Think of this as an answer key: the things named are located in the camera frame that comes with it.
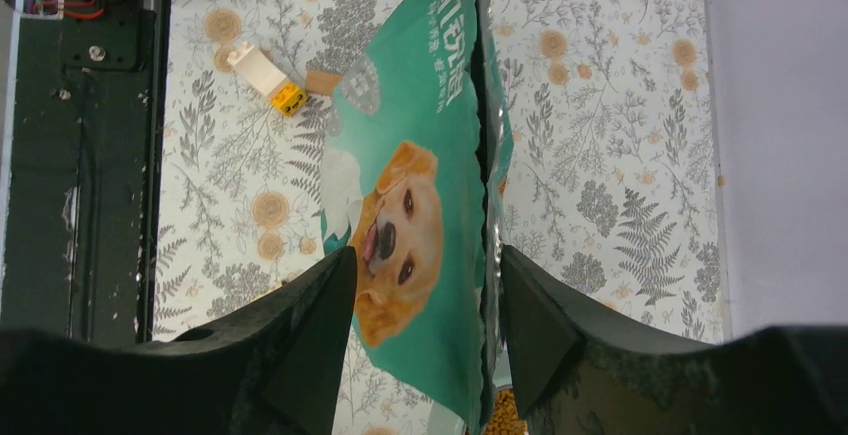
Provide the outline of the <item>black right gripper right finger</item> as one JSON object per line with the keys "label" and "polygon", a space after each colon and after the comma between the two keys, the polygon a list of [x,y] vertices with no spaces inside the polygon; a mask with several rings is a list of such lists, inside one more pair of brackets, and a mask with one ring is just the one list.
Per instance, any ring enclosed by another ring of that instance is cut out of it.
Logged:
{"label": "black right gripper right finger", "polygon": [[513,391],[533,434],[847,430],[843,326],[772,326],[709,345],[623,315],[511,246],[501,284]]}

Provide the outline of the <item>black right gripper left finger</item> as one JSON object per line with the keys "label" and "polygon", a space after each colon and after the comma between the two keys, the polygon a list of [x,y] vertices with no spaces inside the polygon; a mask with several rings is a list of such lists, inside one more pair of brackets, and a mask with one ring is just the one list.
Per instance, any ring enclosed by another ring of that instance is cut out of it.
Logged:
{"label": "black right gripper left finger", "polygon": [[109,349],[35,330],[1,335],[5,434],[328,434],[357,257],[169,342]]}

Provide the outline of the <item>green dog food bag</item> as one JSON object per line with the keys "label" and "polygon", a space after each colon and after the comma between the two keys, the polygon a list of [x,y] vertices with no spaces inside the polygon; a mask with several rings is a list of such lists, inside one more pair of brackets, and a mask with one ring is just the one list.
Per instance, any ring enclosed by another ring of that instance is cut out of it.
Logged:
{"label": "green dog food bag", "polygon": [[371,363],[484,424],[484,183],[471,76],[476,0],[403,0],[333,94],[322,235],[354,249]]}

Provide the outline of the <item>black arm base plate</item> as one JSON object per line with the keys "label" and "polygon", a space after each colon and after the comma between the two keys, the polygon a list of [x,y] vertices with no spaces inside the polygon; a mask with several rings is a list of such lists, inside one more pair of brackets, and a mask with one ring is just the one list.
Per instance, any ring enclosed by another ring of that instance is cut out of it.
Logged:
{"label": "black arm base plate", "polygon": [[1,325],[153,332],[171,0],[1,0]]}

